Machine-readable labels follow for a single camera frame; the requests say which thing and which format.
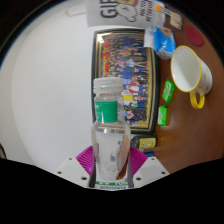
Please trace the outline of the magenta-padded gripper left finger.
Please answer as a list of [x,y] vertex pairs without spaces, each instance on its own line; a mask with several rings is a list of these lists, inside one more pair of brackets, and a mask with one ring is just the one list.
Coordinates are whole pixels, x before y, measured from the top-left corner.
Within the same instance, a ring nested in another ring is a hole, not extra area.
[[81,187],[94,187],[96,165],[93,148],[89,146],[76,157],[67,158],[55,174]]

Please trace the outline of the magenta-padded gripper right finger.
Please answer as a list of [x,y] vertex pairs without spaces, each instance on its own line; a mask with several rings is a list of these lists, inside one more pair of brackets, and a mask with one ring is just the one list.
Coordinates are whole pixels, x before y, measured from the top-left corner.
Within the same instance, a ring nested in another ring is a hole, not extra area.
[[130,147],[127,169],[127,181],[129,188],[140,188],[157,181],[169,172],[155,157],[148,157],[140,150]]

